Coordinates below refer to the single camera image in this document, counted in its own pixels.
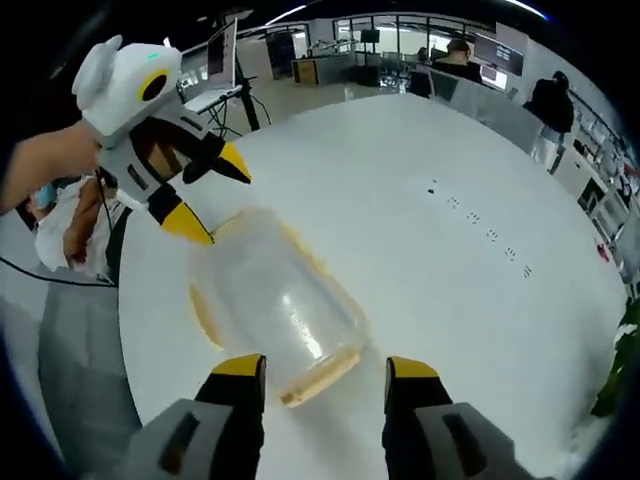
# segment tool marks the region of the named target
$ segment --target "human hand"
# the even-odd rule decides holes
[[[49,135],[52,140],[52,161],[58,178],[83,175],[98,167],[100,145],[86,123],[79,121]]]

